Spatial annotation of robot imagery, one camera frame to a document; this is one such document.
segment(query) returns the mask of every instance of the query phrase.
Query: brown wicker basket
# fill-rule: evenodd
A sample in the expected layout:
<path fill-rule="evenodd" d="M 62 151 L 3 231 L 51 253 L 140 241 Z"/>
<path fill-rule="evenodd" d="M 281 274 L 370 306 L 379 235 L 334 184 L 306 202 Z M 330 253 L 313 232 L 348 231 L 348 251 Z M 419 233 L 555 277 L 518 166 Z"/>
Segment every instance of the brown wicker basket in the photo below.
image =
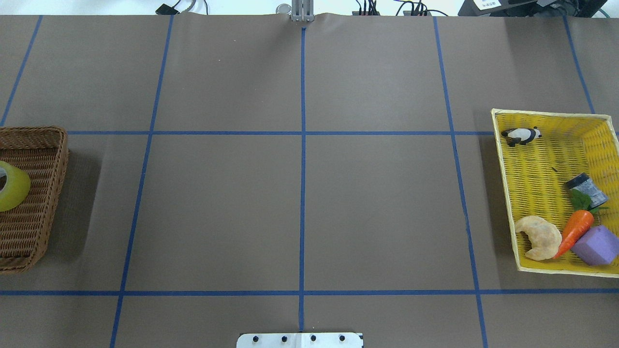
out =
<path fill-rule="evenodd" d="M 0 128 L 0 160 L 28 173 L 30 192 L 0 212 L 0 274 L 30 269 L 47 250 L 69 151 L 58 127 Z"/>

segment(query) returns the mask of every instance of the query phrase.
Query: tape roll hole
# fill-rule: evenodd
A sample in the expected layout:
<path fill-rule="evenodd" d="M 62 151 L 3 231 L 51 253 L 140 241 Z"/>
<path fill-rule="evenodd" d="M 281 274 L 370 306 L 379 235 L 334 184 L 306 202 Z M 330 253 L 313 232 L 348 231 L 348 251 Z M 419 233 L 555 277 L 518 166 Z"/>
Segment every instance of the tape roll hole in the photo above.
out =
<path fill-rule="evenodd" d="M 4 190 L 4 185 L 6 185 L 6 171 L 3 168 L 0 168 L 0 191 Z"/>

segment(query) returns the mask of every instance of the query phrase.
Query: yellow basket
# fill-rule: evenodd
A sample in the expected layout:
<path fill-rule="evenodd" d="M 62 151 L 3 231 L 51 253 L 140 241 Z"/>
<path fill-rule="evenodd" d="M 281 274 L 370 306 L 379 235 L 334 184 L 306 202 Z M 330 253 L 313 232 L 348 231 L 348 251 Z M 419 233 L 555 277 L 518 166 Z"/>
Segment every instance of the yellow basket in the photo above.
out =
<path fill-rule="evenodd" d="M 608 197 L 595 218 L 619 236 L 619 142 L 607 115 L 544 113 L 492 109 L 496 149 L 511 230 L 511 243 L 520 271 L 619 277 L 619 257 L 606 266 L 589 266 L 572 251 L 558 259 L 534 261 L 526 234 L 514 221 L 528 215 L 543 217 L 560 230 L 574 209 L 565 183 L 587 173 Z M 509 147 L 501 131 L 538 127 L 542 137 Z"/>

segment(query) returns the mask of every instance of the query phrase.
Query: white metal bracket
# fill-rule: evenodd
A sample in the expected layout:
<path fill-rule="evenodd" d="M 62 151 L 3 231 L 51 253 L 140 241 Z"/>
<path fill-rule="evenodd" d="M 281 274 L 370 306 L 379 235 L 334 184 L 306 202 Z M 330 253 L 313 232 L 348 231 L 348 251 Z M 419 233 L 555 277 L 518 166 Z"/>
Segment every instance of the white metal bracket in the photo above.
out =
<path fill-rule="evenodd" d="M 242 334 L 236 348 L 363 348 L 363 334 Z"/>
<path fill-rule="evenodd" d="M 293 22 L 314 22 L 314 0 L 292 0 Z"/>

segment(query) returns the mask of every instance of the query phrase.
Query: purple block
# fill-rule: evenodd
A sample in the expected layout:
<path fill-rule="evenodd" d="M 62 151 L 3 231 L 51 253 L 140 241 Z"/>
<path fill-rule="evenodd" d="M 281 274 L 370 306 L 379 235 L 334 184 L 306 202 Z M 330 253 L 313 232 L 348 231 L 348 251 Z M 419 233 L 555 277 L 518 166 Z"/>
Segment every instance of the purple block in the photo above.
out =
<path fill-rule="evenodd" d="M 574 244 L 572 251 L 590 266 L 610 264 L 619 254 L 619 238 L 606 227 L 595 226 Z"/>

